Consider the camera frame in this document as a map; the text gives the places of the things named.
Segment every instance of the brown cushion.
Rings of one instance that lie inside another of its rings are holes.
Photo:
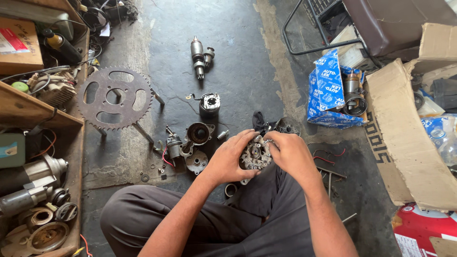
[[[422,24],[457,25],[444,0],[343,0],[372,56],[420,44]]]

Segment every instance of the person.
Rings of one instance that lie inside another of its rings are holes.
[[[100,223],[116,256],[358,256],[299,136],[268,132],[272,164],[240,168],[257,135],[248,129],[223,143],[184,195],[148,185],[114,193]],[[224,203],[206,200],[247,178]]]

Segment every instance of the dark trousers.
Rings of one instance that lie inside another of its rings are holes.
[[[114,193],[100,225],[116,256],[137,256],[181,197],[146,185]],[[314,256],[302,188],[277,165],[269,165],[224,203],[204,204],[182,255]]]

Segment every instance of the hand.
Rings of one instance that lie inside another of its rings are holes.
[[[263,137],[272,139],[268,143],[271,156],[280,168],[289,173],[298,183],[302,184],[310,177],[319,174],[305,141],[296,134],[285,134],[270,131]]]
[[[199,175],[207,177],[218,186],[225,182],[241,181],[260,174],[260,170],[243,170],[239,157],[248,142],[259,135],[253,129],[241,131],[223,143],[214,153],[205,170]]]

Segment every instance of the rusty sprocket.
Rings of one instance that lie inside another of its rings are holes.
[[[125,72],[133,76],[133,81],[125,82],[122,80],[113,80],[109,77],[112,72]],[[95,93],[95,100],[91,104],[85,102],[85,92],[87,87],[93,83],[98,83],[98,89]],[[118,104],[110,104],[106,95],[113,89],[122,90],[125,93],[125,99]],[[146,101],[139,111],[133,109],[136,92],[139,90],[146,91]],[[78,110],[83,117],[94,127],[115,130],[123,129],[135,124],[143,118],[150,109],[152,97],[154,96],[152,88],[146,77],[136,71],[124,67],[109,67],[101,69],[92,75],[81,85],[78,94]],[[97,114],[106,112],[110,114],[121,114],[122,119],[119,123],[105,123],[97,119]]]

